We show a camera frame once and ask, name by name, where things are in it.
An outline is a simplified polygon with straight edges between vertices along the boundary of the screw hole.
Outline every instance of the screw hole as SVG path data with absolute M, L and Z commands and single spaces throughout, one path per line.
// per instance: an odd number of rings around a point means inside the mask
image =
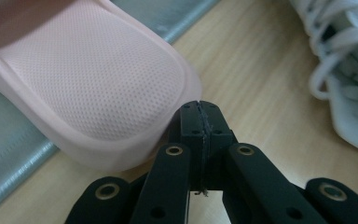
M 115 183 L 101 185 L 95 190 L 95 197 L 99 200 L 108 200 L 118 195 L 120 187 Z
M 252 148 L 245 146 L 238 147 L 237 151 L 244 156 L 252 156 L 255 154 L 255 151 Z
M 181 147 L 168 147 L 165 152 L 170 156 L 178 156 L 183 153 Z
M 325 197 L 337 201 L 337 202 L 344 202 L 347 200 L 347 194 L 342 189 L 337 188 L 334 185 L 322 183 L 319 187 L 319 191 Z
M 162 207 L 154 207 L 151 211 L 150 211 L 150 216 L 153 218 L 164 218 L 165 217 L 165 211 L 164 208 Z
M 294 207 L 286 208 L 286 214 L 293 219 L 301 219 L 303 217 L 302 213 Z

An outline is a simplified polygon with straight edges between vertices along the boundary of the light wood surface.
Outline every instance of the light wood surface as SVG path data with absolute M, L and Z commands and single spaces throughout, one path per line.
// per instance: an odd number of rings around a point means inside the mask
M 309 94 L 318 60 L 287 1 L 222 0 L 174 47 L 199 72 L 203 100 L 219 105 L 239 141 L 260 147 L 292 183 L 325 176 L 358 192 L 358 149 L 335 133 L 329 103 Z M 0 223 L 63 223 L 92 181 L 132 181 L 151 164 L 108 174 L 59 152 L 0 205 Z M 189 223 L 229 223 L 221 193 L 191 196 Z

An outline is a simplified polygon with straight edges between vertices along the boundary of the shoelace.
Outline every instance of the shoelace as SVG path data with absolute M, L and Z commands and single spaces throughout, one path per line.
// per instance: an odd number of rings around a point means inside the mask
M 323 35 L 337 16 L 357 7 L 358 0 L 301 0 L 297 3 L 296 10 L 310 36 L 312 51 L 321 60 L 311 74 L 309 83 L 310 92 L 318 99 L 328 100 L 328 91 L 322 91 L 327 76 L 358 48 L 358 26 L 337 31 L 326 41 L 323 41 Z M 344 94 L 358 100 L 358 86 L 345 87 Z

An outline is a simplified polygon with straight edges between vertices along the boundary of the slipper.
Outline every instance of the slipper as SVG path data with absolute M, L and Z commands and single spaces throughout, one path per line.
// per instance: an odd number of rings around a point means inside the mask
M 107 0 L 0 4 L 0 92 L 75 160 L 122 171 L 154 154 L 200 80 Z

